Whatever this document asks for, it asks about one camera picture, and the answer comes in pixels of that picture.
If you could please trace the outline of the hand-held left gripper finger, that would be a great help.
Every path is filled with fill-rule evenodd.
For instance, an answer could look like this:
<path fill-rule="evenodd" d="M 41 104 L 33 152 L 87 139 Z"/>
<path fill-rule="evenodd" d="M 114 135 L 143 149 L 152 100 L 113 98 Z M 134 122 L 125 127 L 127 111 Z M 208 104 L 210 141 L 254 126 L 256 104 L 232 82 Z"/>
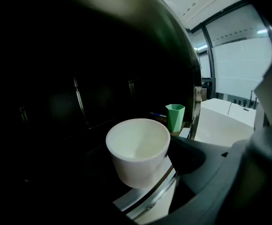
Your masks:
<path fill-rule="evenodd" d="M 272 225 L 272 126 L 229 148 L 172 137 L 178 175 L 158 225 Z"/>

